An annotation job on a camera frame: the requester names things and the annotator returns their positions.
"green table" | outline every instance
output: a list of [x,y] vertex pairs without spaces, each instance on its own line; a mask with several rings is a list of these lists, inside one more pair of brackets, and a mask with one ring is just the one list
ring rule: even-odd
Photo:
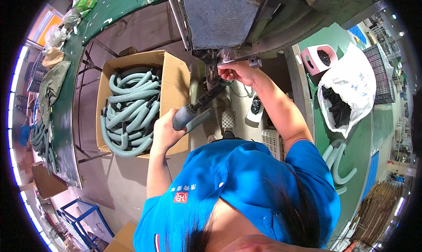
[[145,6],[156,5],[167,0],[98,0],[98,3],[85,17],[87,20],[82,45],[97,36],[103,29]]
[[[60,168],[57,175],[65,180],[68,185],[82,188],[79,163],[109,154],[103,153],[92,157],[87,154],[88,151],[83,151],[75,143],[73,128],[73,100],[75,90],[77,88],[76,81],[78,75],[83,72],[79,71],[79,68],[83,62],[88,65],[88,68],[90,69],[101,70],[100,68],[94,66],[89,58],[87,60],[83,60],[84,54],[88,55],[85,51],[88,42],[93,40],[103,47],[103,49],[106,49],[108,52],[118,57],[117,54],[96,40],[95,36],[101,33],[105,27],[119,21],[126,15],[145,6],[165,1],[166,0],[98,0],[95,7],[78,25],[78,33],[76,35],[72,33],[70,39],[66,41],[63,49],[63,52],[65,53],[64,60],[70,61],[71,65],[67,71],[60,95],[52,106],[51,130],[53,133],[53,140],[51,144],[56,155],[56,161]],[[79,88],[89,84],[82,83],[83,79],[81,80]],[[82,152],[87,158],[84,160],[78,160],[76,150]]]
[[[357,44],[347,30],[334,23],[328,28],[323,28],[311,37],[298,43],[300,51],[314,45],[329,44],[340,59],[345,54],[349,43],[356,44],[360,49],[365,45]],[[330,142],[335,139],[344,139],[341,133],[332,132],[325,123],[317,98],[317,88],[309,80],[310,103],[313,118],[314,141],[318,151],[322,154]],[[357,168],[356,174],[346,184],[347,191],[340,195],[341,214],[335,227],[333,237],[339,236],[346,224],[354,217],[360,204],[362,193],[365,188],[369,165],[371,161],[372,142],[372,112],[357,123],[349,133],[345,153],[341,158],[338,173],[340,177],[347,175],[353,168]]]

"pink box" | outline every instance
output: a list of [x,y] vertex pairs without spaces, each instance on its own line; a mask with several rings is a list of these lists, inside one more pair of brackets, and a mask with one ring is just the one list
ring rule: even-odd
[[[323,50],[328,54],[331,60],[330,66],[326,66],[322,63],[317,53],[318,50]],[[327,44],[308,47],[300,53],[300,56],[302,57],[303,64],[306,66],[311,75],[328,70],[335,65],[336,62],[338,62],[337,54],[330,45]]]

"open cardboard box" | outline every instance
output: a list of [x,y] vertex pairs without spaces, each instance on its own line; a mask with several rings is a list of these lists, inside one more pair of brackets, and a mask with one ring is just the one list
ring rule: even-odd
[[[160,95],[160,117],[169,112],[171,108],[180,109],[189,101],[190,72],[186,63],[174,57],[166,51],[149,51],[132,54],[107,61],[103,65],[103,72],[100,78],[98,89],[97,113],[96,113],[96,135],[98,149],[111,152],[104,142],[101,134],[100,116],[106,99],[112,95],[109,87],[109,80],[116,68],[123,70],[139,66],[162,66],[162,81]],[[169,151],[167,155],[186,151],[189,147],[188,135],[182,137]],[[137,157],[149,158],[149,154],[141,154]]]
[[106,247],[104,252],[135,252],[133,247],[133,235],[136,225],[127,222],[126,225],[114,236],[113,241]]

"red logo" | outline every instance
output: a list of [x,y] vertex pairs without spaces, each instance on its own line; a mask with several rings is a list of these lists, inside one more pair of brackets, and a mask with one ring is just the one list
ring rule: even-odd
[[187,192],[176,192],[174,196],[174,203],[186,203],[187,202]]

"woman's left hand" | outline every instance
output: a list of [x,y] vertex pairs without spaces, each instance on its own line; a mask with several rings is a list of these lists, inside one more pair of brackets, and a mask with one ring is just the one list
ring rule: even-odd
[[171,108],[169,112],[155,122],[151,153],[166,154],[186,133],[186,127],[180,131],[173,128],[173,117],[177,111],[177,109]]

